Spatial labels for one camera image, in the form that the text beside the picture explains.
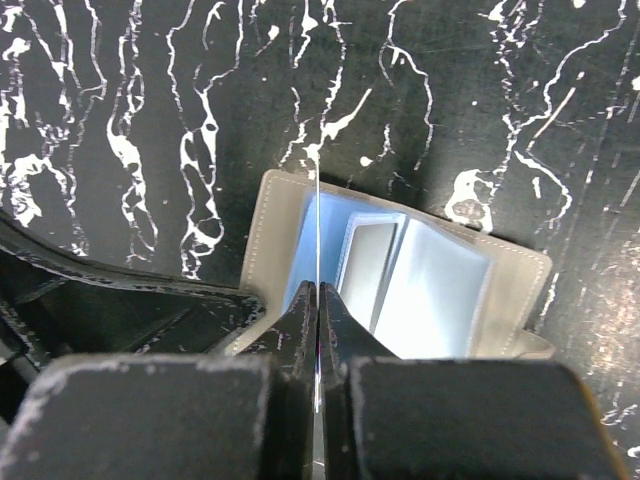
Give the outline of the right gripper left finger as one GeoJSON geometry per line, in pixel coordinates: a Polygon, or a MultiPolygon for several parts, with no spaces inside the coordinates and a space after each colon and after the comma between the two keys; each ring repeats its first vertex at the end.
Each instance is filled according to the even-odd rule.
{"type": "Polygon", "coordinates": [[[71,355],[31,384],[5,479],[308,479],[317,290],[281,322],[294,349],[237,356],[71,355]]]}

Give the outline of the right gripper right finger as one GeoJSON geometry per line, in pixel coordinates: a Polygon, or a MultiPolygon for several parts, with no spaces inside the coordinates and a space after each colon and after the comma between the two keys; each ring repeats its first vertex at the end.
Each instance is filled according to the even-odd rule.
{"type": "Polygon", "coordinates": [[[623,479],[589,389],[548,360],[402,360],[318,291],[331,479],[623,479]]]}

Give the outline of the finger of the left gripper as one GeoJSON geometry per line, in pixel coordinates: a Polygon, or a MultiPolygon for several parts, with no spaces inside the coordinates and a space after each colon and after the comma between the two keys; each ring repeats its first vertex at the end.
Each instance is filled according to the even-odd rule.
{"type": "Polygon", "coordinates": [[[233,288],[88,260],[1,216],[1,419],[53,360],[89,353],[209,353],[264,312],[233,288]]]}

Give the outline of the thin silver credit card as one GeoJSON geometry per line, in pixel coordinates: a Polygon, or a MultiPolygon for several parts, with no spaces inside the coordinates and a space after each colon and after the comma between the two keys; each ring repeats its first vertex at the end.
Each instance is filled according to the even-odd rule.
{"type": "Polygon", "coordinates": [[[316,346],[315,346],[315,366],[314,366],[314,413],[320,412],[322,404],[321,394],[321,343],[320,343],[320,280],[321,280],[321,193],[320,193],[320,154],[316,155],[315,163],[315,200],[316,200],[316,274],[315,274],[315,286],[316,286],[316,346]]]}

